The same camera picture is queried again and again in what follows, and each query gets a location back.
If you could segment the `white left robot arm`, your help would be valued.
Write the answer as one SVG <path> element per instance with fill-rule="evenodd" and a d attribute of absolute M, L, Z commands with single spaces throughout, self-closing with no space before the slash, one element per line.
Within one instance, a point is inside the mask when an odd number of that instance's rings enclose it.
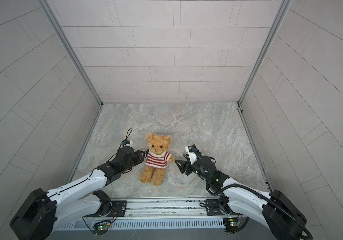
<path fill-rule="evenodd" d="M 102 188 L 141 164 L 145 156 L 144 151 L 123 146 L 112 161 L 84 177 L 49 191 L 32 191 L 10 221 L 10 228 L 20 240 L 45 240 L 57 228 L 81 217 L 109 215 L 111 198 Z"/>

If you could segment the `red white striped knit sweater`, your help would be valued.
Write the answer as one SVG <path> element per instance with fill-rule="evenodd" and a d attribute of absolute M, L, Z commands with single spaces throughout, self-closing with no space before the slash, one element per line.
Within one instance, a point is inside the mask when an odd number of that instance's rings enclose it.
<path fill-rule="evenodd" d="M 172 154 L 164 152 L 161 155 L 151 153 L 149 150 L 145 151 L 145 165 L 157 168 L 165 169 L 168 166 L 168 161 L 171 158 Z"/>

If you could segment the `tan plush teddy bear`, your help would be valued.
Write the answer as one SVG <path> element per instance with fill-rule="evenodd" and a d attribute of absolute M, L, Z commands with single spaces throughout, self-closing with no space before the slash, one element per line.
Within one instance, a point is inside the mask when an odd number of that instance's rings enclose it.
<path fill-rule="evenodd" d="M 161 155 L 164 152 L 168 152 L 168 148 L 170 147 L 172 141 L 172 136 L 162 136 L 148 133 L 146 135 L 146 140 L 148 147 L 146 150 L 149 150 L 151 153 Z M 168 161 L 168 164 L 173 163 L 174 161 L 175 157 L 172 155 Z M 145 165 L 139 180 L 142 183 L 151 182 L 154 186 L 160 186 L 164 180 L 166 168 L 157 169 Z"/>

